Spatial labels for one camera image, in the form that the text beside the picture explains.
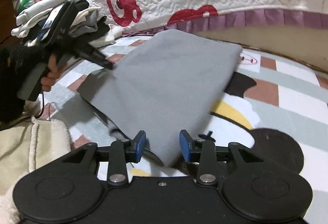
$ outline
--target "gray cloth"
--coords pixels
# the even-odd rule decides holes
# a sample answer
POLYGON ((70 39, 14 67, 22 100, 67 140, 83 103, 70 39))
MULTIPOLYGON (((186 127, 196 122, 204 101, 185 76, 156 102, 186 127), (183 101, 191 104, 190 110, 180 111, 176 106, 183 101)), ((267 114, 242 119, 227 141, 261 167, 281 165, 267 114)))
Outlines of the gray cloth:
POLYGON ((197 137, 240 60, 242 48, 178 30, 157 33, 114 71, 91 73, 78 92, 126 136, 145 130, 166 166, 181 155, 179 132, 197 137))
POLYGON ((90 12, 85 17, 86 20, 83 22, 80 22, 77 25, 72 26, 69 29, 68 34, 72 37, 77 37, 77 36, 83 35, 85 33, 96 32, 98 30, 98 27, 97 27, 98 16, 99 16, 98 10, 94 10, 94 11, 90 12))

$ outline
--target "blue gripper pad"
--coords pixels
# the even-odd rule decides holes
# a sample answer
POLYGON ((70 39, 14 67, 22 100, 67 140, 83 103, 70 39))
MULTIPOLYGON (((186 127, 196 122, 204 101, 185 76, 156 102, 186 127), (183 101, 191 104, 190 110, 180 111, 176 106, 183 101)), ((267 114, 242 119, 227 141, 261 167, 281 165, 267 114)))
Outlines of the blue gripper pad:
POLYGON ((142 157, 142 153, 143 153, 143 151, 145 149, 145 145, 146 145, 146 133, 145 133, 145 131, 140 131, 137 134, 137 136, 140 136, 140 138, 137 141, 136 161, 140 162, 141 157, 142 157))
POLYGON ((189 162, 190 161, 189 142, 187 141, 187 139, 182 131, 180 131, 179 140, 180 140, 180 148, 181 148, 181 152, 183 154, 183 158, 186 162, 189 162))

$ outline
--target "black cable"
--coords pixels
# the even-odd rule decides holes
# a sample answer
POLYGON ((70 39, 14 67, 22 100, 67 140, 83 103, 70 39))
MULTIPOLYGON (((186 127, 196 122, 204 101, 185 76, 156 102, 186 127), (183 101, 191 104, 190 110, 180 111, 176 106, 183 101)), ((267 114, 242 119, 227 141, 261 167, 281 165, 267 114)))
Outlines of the black cable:
MULTIPOLYGON (((35 117, 35 118, 36 119, 40 118, 42 116, 43 112, 44 112, 44 94, 42 92, 42 110, 41 110, 40 114, 37 117, 35 117)), ((30 120, 31 118, 32 117, 22 118, 22 119, 16 121, 15 123, 13 123, 13 124, 10 124, 10 125, 8 125, 8 126, 6 126, 4 128, 0 128, 0 132, 5 131, 7 129, 11 129, 11 128, 17 126, 18 124, 22 123, 23 121, 30 120)))

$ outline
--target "beige fleece blanket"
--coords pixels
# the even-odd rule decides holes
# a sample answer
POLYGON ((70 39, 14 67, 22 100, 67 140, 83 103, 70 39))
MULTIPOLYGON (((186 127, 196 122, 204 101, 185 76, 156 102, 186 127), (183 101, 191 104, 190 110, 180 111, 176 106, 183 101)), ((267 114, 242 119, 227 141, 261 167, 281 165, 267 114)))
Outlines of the beige fleece blanket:
POLYGON ((19 222, 12 199, 16 182, 69 151, 69 135, 59 120, 32 118, 0 132, 0 224, 19 222))

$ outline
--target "folded white cloth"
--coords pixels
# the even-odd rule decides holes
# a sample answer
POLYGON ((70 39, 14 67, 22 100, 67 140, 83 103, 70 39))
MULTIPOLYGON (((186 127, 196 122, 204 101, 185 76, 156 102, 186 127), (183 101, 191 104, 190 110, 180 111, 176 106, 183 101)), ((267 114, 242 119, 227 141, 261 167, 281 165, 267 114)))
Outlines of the folded white cloth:
POLYGON ((65 1, 68 0, 42 0, 34 5, 30 6, 29 8, 23 10, 16 18, 16 24, 22 25, 27 23, 32 17, 36 14, 45 11, 49 8, 56 7, 65 1))
MULTIPOLYGON (((80 0, 68 0, 68 1, 78 2, 80 0)), ((79 13, 76 16, 76 18, 75 18, 72 26, 73 25, 77 25, 77 24, 81 23, 82 21, 85 21, 85 18, 83 20, 83 16, 82 16, 83 14, 88 15, 89 12, 94 11, 94 10, 98 10, 98 9, 101 9, 101 8, 100 7, 89 7, 86 10, 80 11, 82 13, 81 14, 79 13)), ((49 16, 49 14, 50 14, 51 11, 52 11, 52 8, 48 8, 48 9, 42 11, 42 12, 37 13, 36 15, 34 15, 33 17, 31 17, 25 24, 19 26, 18 28, 12 29, 11 35, 12 36, 16 36, 18 38, 24 38, 24 37, 26 37, 28 35, 30 29, 33 28, 35 25, 37 25, 37 23, 39 21, 46 19, 49 16)))
POLYGON ((75 20, 73 21, 71 26, 75 26, 81 22, 86 21, 86 16, 88 16, 90 12, 100 9, 101 7, 88 7, 87 9, 80 11, 75 17, 75 20))
POLYGON ((121 26, 115 26, 109 24, 110 30, 102 37, 99 37, 96 40, 89 42, 94 48, 104 47, 115 41, 116 38, 119 38, 122 35, 123 28, 121 26))

